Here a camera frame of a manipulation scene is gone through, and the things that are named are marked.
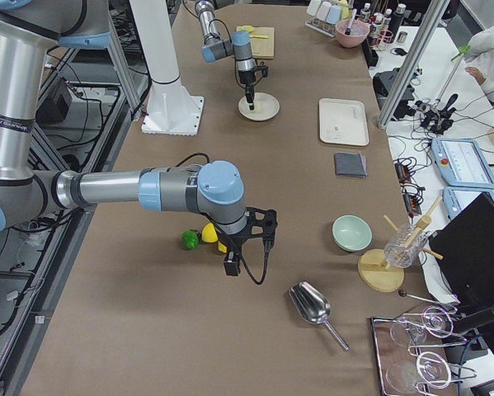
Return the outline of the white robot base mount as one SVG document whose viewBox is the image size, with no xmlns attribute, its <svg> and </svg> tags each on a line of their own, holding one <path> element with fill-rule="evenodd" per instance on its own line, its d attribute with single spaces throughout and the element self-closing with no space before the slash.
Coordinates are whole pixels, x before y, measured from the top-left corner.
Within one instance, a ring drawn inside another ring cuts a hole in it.
<svg viewBox="0 0 494 396">
<path fill-rule="evenodd" d="M 152 80 L 142 131 L 197 135 L 204 98 L 192 96 L 181 82 L 167 4 L 149 0 L 129 4 Z"/>
</svg>

